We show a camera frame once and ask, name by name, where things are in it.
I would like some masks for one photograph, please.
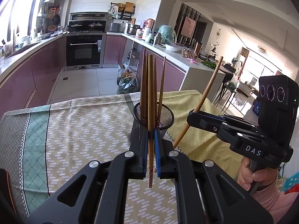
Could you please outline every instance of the pink sleeve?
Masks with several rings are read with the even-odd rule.
[[[298,196],[298,193],[284,194],[284,192],[279,192],[276,186],[277,180],[269,187],[255,192],[253,196],[256,201],[270,212],[274,224],[286,214]]]

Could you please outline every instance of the metal screw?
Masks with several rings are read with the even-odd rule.
[[[125,152],[125,157],[133,157],[134,156],[134,152],[128,151]]]
[[[178,152],[173,150],[169,152],[169,156],[178,156]]]
[[[97,166],[99,166],[99,162],[98,162],[98,161],[91,161],[91,162],[89,163],[89,166],[90,166],[90,167],[97,167]]]
[[[206,161],[204,162],[204,164],[205,164],[207,167],[213,167],[213,166],[214,166],[214,162],[211,161],[211,160],[206,160]]]

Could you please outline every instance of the device handle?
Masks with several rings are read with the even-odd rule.
[[[250,159],[250,165],[249,165],[249,169],[252,171],[252,172],[256,172],[258,170],[262,170],[264,169],[266,166],[264,164],[261,164],[257,161],[254,161],[254,160],[251,160]],[[251,183],[251,187],[249,189],[249,194],[253,195],[255,193],[255,191],[258,189],[258,187],[261,186],[261,183],[260,182],[255,182],[253,181]]]

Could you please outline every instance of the wooden cutting board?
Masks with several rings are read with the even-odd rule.
[[[134,3],[126,2],[125,11],[133,13],[134,12]]]

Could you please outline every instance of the built-in oven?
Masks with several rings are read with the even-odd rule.
[[[64,70],[103,67],[106,33],[83,32],[66,36]]]

